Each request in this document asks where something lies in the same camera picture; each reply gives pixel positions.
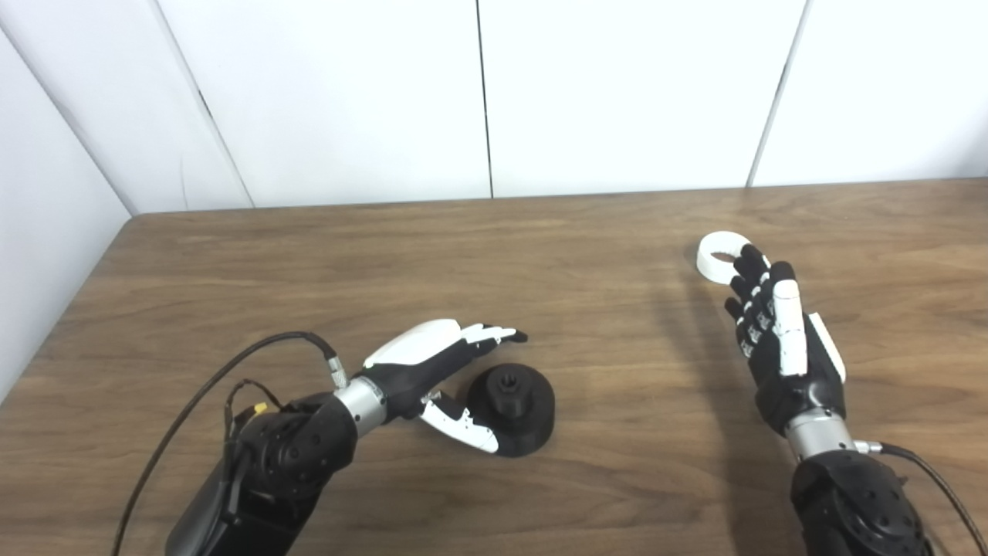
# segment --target black knob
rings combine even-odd
[[[486,380],[487,401],[501,417],[518,418],[532,409],[532,376],[524,365],[501,365]]]

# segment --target white plastic ring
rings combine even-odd
[[[697,270],[711,282],[730,284],[731,279],[738,274],[734,270],[734,263],[720,260],[713,255],[720,253],[737,258],[741,256],[741,247],[750,242],[740,233],[708,233],[700,240],[700,248],[697,249]]]

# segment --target black cord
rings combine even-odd
[[[901,446],[896,446],[895,444],[886,444],[885,442],[881,442],[881,453],[908,459],[918,465],[923,471],[926,471],[927,475],[933,479],[933,482],[937,483],[940,490],[944,491],[944,494],[947,495],[947,499],[950,500],[953,508],[960,514],[960,520],[964,522],[964,525],[967,526],[967,530],[970,531],[971,536],[974,537],[974,543],[978,545],[978,550],[981,552],[981,556],[988,556],[988,545],[985,544],[985,539],[981,536],[981,531],[978,530],[978,526],[974,523],[974,519],[971,518],[971,514],[967,512],[964,504],[960,502],[960,498],[953,491],[950,485],[947,484],[947,480],[944,479],[940,473],[937,473],[937,470],[934,469],[932,465],[917,455],[916,452],[907,450]]]
[[[265,347],[276,343],[279,341],[287,339],[304,339],[305,341],[318,347],[323,354],[323,358],[327,361],[336,357],[336,351],[329,345],[329,343],[312,332],[304,331],[294,331],[294,332],[282,332],[280,334],[275,334],[273,336],[268,336],[241,351],[235,357],[230,359],[228,363],[223,365],[218,371],[216,371],[209,380],[199,391],[196,392],[194,396],[189,400],[184,408],[179,412],[175,420],[172,421],[171,426],[165,432],[165,435],[158,442],[158,447],[154,449],[151,453],[151,457],[147,460],[147,465],[144,466],[144,471],[141,472],[140,477],[137,479],[137,484],[134,485],[133,491],[130,493],[130,498],[126,502],[126,506],[123,507],[123,515],[121,515],[120,524],[117,526],[117,535],[114,537],[114,545],[110,551],[111,556],[120,556],[121,546],[124,544],[124,534],[126,533],[127,524],[130,522],[130,515],[133,513],[134,507],[137,505],[137,499],[140,497],[140,492],[144,489],[144,485],[151,476],[151,472],[154,471],[154,466],[158,464],[158,460],[161,459],[161,455],[165,452],[165,448],[168,447],[168,443],[171,442],[172,437],[178,432],[179,427],[182,423],[189,417],[189,414],[196,405],[208,394],[212,387],[216,385],[224,376],[227,375],[233,367],[240,364],[241,361],[249,357],[252,353]]]

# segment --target cable connector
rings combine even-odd
[[[875,442],[872,440],[855,440],[855,450],[857,450],[860,454],[880,454],[881,447],[881,442]]]
[[[336,385],[337,390],[343,390],[344,388],[350,386],[350,379],[347,378],[347,371],[343,369],[343,363],[340,358],[333,357],[332,359],[327,359],[326,364],[329,365],[329,376],[333,379],[333,384]]]

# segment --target white finger segment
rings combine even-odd
[[[779,338],[780,374],[806,374],[806,330],[803,327],[799,285],[795,280],[781,280],[772,291],[776,310],[773,331]]]

